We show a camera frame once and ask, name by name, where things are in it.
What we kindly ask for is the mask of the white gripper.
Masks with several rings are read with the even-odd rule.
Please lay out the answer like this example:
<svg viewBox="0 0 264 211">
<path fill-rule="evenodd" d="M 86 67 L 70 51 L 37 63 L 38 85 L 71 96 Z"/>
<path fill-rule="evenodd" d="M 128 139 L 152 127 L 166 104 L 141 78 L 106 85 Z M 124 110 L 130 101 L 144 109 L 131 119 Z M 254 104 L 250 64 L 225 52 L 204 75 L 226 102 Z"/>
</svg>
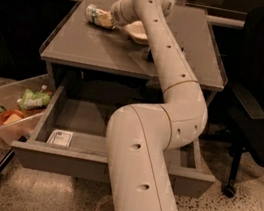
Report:
<svg viewBox="0 0 264 211">
<path fill-rule="evenodd" d="M 113 3 L 110 11 L 99 14 L 98 24 L 104 29 L 114 29 L 115 26 L 129 25 L 138 20 L 132 0 L 119 0 Z"/>
</svg>

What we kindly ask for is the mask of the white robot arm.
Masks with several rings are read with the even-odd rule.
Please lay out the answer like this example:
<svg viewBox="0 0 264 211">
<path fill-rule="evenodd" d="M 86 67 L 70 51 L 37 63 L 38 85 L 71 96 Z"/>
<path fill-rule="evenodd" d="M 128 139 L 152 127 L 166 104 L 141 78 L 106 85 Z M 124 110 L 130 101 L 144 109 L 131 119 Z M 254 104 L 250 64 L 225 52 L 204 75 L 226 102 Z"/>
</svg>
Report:
<svg viewBox="0 0 264 211">
<path fill-rule="evenodd" d="M 112 113 L 106 147 L 114 211 L 178 211 L 164 152 L 203 132 L 207 105 L 193 70 L 165 20 L 174 0 L 119 0 L 117 25 L 145 28 L 164 102 L 130 104 Z"/>
</svg>

